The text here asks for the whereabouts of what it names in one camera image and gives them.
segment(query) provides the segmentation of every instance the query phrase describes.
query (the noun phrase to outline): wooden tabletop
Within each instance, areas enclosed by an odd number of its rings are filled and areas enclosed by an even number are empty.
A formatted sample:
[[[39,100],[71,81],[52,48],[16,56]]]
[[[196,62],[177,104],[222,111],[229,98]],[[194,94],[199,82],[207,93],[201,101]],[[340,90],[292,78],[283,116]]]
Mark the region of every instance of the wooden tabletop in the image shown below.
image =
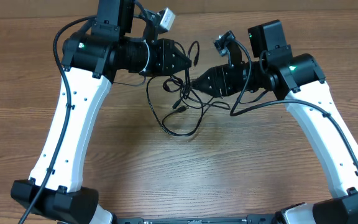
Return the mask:
[[[52,40],[74,19],[0,20],[0,223],[17,223],[24,212],[9,192],[14,180],[28,178],[44,146],[60,88]],[[200,62],[191,69],[197,77],[227,63],[212,44],[219,34],[231,29],[250,50],[247,28],[274,19],[283,22],[294,55],[310,53],[319,62],[358,142],[358,11],[192,14],[178,16],[163,37],[185,48],[200,42]],[[141,25],[134,24],[134,35]],[[136,83],[141,77],[119,72],[116,81]],[[178,99],[164,92],[163,81],[156,79],[150,89],[159,116]],[[235,98],[225,100],[233,104]],[[270,93],[264,100],[272,99]],[[199,113],[187,111],[169,125],[188,131]],[[144,86],[113,86],[96,120],[84,178],[84,186],[99,191],[100,204],[119,217],[271,213],[331,197],[310,144],[282,105],[236,118],[210,109],[192,138],[178,138],[160,129]],[[28,223],[51,221],[31,215]]]

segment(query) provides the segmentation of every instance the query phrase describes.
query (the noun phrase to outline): beige wall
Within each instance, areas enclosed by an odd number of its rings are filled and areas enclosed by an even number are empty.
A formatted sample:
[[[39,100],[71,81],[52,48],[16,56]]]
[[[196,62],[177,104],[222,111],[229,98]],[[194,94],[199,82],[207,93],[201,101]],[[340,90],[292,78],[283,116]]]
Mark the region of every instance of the beige wall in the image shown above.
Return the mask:
[[[153,11],[200,12],[358,9],[358,0],[141,0]],[[0,0],[0,18],[95,14],[98,0]]]

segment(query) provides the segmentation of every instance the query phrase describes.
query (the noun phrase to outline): wooden table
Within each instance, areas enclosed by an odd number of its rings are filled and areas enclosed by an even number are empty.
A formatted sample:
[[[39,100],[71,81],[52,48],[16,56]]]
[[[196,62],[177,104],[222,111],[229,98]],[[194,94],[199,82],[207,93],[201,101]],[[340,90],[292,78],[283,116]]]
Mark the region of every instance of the wooden table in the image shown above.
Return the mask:
[[[0,20],[0,223],[17,223],[24,211],[10,198],[11,184],[28,177],[44,146],[60,88],[52,40],[74,19]],[[308,52],[322,66],[358,142],[358,11],[192,14],[178,16],[164,37],[186,48],[200,41],[200,65],[191,69],[197,77],[227,63],[212,44],[219,34],[231,29],[250,49],[247,28],[274,19],[283,22],[294,55]],[[134,24],[134,35],[141,25]],[[141,78],[120,72],[116,80]],[[159,116],[178,98],[162,82],[150,90]],[[189,111],[170,125],[183,132],[198,116]],[[313,150],[282,105],[236,118],[211,109],[195,136],[175,138],[156,123],[144,86],[113,86],[96,120],[84,177],[84,186],[99,190],[100,204],[119,217],[227,217],[330,198]],[[31,215],[28,223],[50,221]]]

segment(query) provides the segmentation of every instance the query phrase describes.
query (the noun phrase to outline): wall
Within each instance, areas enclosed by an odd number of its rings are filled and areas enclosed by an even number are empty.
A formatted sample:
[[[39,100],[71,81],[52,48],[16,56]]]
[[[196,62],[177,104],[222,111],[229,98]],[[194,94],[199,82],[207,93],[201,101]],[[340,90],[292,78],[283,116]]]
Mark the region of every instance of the wall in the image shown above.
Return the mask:
[[[200,12],[358,9],[358,0],[141,0],[153,11]],[[95,14],[98,0],[0,0],[0,18]]]

